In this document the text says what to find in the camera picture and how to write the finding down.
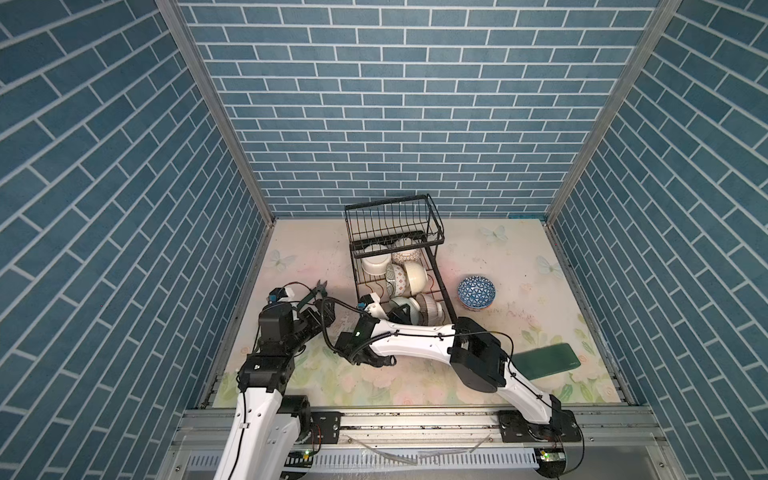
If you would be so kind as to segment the green rimmed striped bowl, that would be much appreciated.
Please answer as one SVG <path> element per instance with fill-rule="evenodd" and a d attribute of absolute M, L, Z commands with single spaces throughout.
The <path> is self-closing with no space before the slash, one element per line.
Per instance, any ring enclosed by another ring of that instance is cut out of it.
<path fill-rule="evenodd" d="M 386 269 L 385 280 L 390 298 L 405 297 L 410 293 L 408 278 L 402 266 L 390 263 Z"/>

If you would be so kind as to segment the plain white ceramic bowl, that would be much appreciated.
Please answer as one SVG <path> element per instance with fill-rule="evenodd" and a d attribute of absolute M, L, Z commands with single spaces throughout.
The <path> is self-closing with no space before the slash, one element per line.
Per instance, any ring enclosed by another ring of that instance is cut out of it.
<path fill-rule="evenodd" d="M 389 265 L 392 263 L 392 255 L 388 248 L 381 244 L 367 246 L 363 250 L 361 258 L 363 271 L 372 277 L 385 276 Z"/>

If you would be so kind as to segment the blue floral patterned bowl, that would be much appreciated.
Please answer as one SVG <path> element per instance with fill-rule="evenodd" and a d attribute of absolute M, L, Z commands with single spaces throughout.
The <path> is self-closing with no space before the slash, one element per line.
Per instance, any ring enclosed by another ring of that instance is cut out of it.
<path fill-rule="evenodd" d="M 487 277 L 471 275 L 459 282 L 457 294 L 465 308 L 477 311 L 492 305 L 496 298 L 496 288 Z"/>

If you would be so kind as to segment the brown striped ceramic bowl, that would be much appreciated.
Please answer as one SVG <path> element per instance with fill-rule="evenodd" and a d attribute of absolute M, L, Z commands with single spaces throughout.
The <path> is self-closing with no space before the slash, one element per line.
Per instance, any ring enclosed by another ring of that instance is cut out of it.
<path fill-rule="evenodd" d="M 416 296 L 419 304 L 422 324 L 427 326 L 441 325 L 445 318 L 443 304 L 436 301 L 432 295 L 419 293 Z"/>

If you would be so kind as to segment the cream ceramic bowl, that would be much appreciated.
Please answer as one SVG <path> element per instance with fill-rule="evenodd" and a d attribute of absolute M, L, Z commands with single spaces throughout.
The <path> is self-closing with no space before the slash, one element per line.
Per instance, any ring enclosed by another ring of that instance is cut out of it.
<path fill-rule="evenodd" d="M 429 283 L 426 269 L 415 261 L 405 261 L 402 267 L 408 280 L 410 292 L 413 295 L 423 292 Z"/>

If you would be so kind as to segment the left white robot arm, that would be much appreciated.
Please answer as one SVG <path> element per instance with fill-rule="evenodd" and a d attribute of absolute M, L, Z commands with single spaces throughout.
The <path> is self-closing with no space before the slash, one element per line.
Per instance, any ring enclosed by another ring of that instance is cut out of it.
<path fill-rule="evenodd" d="M 323 306 L 326 284 L 296 300 L 290 282 L 269 292 L 258 316 L 256 346 L 236 375 L 238 399 L 217 479 L 299 479 L 320 453 L 322 427 L 312 419 L 308 397 L 288 395 L 295 358 L 332 324 Z"/>

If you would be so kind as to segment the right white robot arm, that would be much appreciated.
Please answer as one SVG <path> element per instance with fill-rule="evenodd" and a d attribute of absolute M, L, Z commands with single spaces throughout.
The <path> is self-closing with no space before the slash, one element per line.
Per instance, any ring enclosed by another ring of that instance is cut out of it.
<path fill-rule="evenodd" d="M 375 368 L 394 366 L 401 356 L 439 362 L 450 366 L 465 387 L 501 396 L 533 429 L 553 436 L 563 433 L 567 418 L 560 400 L 525 377 L 498 335 L 474 320 L 460 317 L 451 324 L 414 325 L 410 315 L 415 307 L 384 307 L 375 295 L 363 297 L 355 307 L 340 305 L 359 315 L 357 324 L 335 341 L 327 332 L 323 337 L 347 362 Z"/>

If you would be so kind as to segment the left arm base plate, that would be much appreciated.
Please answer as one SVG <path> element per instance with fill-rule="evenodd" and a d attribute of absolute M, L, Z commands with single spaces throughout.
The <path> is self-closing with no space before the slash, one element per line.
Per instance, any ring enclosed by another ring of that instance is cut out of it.
<path fill-rule="evenodd" d="M 311 430 L 309 444 L 317 447 L 319 444 L 335 445 L 339 442 L 341 431 L 341 420 L 343 414 L 340 411 L 319 411 L 311 412 Z"/>

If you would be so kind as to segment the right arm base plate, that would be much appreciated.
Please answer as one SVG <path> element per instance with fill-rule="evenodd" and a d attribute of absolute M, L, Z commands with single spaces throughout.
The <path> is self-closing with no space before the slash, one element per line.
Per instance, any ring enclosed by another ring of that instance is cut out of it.
<path fill-rule="evenodd" d="M 570 410 L 556 410 L 545 424 L 529 422 L 517 410 L 501 410 L 497 418 L 504 443 L 578 443 L 583 440 L 581 428 Z"/>

